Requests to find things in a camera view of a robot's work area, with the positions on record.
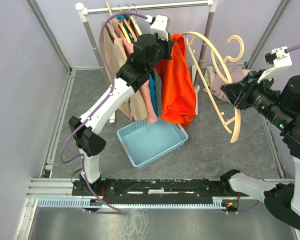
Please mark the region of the orange t shirt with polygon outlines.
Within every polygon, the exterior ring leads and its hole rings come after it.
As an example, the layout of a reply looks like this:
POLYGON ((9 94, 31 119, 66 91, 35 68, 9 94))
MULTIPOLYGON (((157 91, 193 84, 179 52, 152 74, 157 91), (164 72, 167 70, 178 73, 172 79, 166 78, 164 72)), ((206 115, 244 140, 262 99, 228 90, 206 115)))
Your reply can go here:
POLYGON ((184 37, 175 33, 171 60, 161 60, 156 70, 161 77, 162 119, 173 124, 180 124, 186 129, 196 116, 196 93, 186 60, 184 37))

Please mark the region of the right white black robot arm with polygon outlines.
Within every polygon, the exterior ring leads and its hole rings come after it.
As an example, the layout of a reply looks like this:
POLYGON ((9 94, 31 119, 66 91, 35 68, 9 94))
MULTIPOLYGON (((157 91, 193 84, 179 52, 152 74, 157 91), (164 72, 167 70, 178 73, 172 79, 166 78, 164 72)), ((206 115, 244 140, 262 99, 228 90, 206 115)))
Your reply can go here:
POLYGON ((238 192, 257 199, 275 218, 300 231, 300 75, 278 91, 271 89, 273 80, 258 82, 261 74, 252 71, 220 89, 237 110, 253 108, 280 131, 293 157, 294 183, 265 183, 233 169, 222 176, 219 189, 226 196, 238 192))

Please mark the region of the dark grey t shirt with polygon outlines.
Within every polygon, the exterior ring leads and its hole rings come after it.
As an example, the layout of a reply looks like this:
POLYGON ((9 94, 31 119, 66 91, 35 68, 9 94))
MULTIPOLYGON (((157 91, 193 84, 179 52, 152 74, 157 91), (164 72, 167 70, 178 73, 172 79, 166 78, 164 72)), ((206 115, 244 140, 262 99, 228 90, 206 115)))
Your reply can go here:
POLYGON ((155 82, 155 93, 156 93, 156 103, 157 103, 157 109, 158 109, 158 116, 162 114, 163 107, 162 107, 162 80, 161 77, 158 74, 158 71, 154 69, 151 73, 151 76, 154 79, 155 82))

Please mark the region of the white hanger of grey shirt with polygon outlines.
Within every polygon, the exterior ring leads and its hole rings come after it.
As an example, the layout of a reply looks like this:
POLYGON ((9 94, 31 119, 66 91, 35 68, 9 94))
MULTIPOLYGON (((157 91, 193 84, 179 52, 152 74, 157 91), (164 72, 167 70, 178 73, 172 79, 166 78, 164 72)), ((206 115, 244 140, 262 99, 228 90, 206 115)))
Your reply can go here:
POLYGON ((133 26, 134 26, 134 28, 135 28, 135 30, 136 30, 138 36, 141 36, 143 33, 142 33, 142 31, 141 31, 141 29, 140 29, 138 23, 137 23, 137 19, 134 18, 133 16, 131 16, 131 17, 130 17, 130 20, 132 21, 132 24, 133 24, 133 26))

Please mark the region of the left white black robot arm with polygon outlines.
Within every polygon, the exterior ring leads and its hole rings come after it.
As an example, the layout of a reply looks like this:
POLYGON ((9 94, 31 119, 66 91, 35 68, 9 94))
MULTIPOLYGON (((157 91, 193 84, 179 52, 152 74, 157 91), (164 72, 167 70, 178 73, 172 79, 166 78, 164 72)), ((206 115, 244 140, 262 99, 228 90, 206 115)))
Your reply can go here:
POLYGON ((106 141, 100 133, 104 125, 119 106, 149 79, 150 73, 161 60, 172 59, 173 45, 169 33, 139 36, 133 45, 133 52, 120 67, 106 92, 80 117, 70 118, 70 136, 75 140, 83 161, 81 175, 86 180, 83 189, 89 195, 96 195, 101 189, 98 181, 101 177, 99 158, 106 141))

